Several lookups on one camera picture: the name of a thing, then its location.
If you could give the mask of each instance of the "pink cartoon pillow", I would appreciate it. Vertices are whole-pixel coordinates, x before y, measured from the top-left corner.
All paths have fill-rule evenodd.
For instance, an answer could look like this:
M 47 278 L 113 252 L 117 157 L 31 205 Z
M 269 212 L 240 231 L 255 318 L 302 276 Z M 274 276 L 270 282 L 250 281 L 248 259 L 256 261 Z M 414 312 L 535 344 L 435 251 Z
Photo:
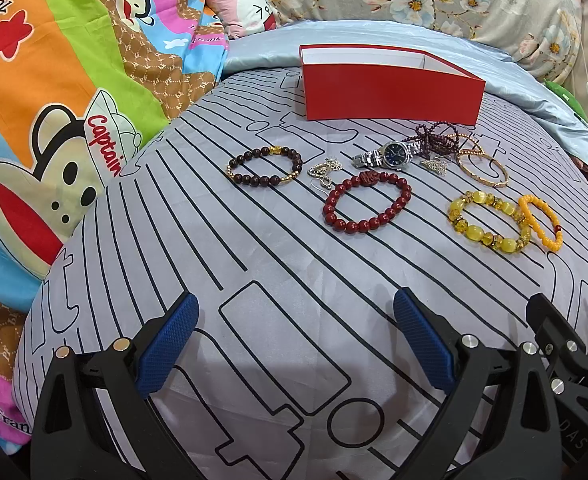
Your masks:
M 267 0 L 205 0 L 220 18 L 231 40 L 277 27 Z

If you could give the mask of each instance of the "box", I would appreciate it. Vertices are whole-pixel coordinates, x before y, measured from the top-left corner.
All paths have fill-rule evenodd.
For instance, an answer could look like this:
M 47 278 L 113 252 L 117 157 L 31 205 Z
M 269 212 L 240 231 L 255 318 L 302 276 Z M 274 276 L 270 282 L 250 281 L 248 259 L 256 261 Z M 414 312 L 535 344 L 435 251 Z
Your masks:
M 485 81 L 423 50 L 301 45 L 307 119 L 476 124 Z

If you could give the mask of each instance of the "wristwatch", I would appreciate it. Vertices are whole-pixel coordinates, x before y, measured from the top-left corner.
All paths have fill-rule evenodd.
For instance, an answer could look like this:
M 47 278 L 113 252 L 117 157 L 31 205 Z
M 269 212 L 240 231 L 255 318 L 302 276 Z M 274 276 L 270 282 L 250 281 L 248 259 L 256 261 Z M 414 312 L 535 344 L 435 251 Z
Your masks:
M 397 170 L 407 164 L 414 155 L 420 153 L 419 142 L 398 142 L 392 140 L 377 150 L 361 153 L 351 159 L 356 168 L 377 168 L 384 166 L 391 170 Z

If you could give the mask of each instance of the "blue gripper pad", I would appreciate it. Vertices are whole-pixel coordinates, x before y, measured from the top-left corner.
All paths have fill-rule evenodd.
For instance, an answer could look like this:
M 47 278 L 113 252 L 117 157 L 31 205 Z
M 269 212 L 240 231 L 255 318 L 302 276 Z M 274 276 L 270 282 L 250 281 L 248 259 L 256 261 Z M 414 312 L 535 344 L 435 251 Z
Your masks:
M 394 316 L 429 383 L 449 395 L 456 385 L 454 359 L 432 325 L 402 289 L 394 296 Z
M 199 301 L 188 294 L 138 361 L 136 389 L 146 399 L 161 389 L 199 320 Z

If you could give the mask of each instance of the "green object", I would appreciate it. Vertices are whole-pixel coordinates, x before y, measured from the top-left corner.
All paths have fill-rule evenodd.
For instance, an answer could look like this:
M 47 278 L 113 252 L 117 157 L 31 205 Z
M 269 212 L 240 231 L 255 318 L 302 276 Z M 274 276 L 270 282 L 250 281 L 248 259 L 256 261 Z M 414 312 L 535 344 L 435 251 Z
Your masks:
M 46 0 L 96 88 L 106 89 L 141 133 L 142 146 L 169 121 L 151 91 L 125 73 L 112 20 L 99 0 Z
M 554 83 L 553 81 L 545 81 L 544 85 L 554 92 L 559 98 L 565 101 L 572 110 L 574 110 L 586 123 L 588 123 L 587 114 L 571 92 L 560 86 L 558 83 Z

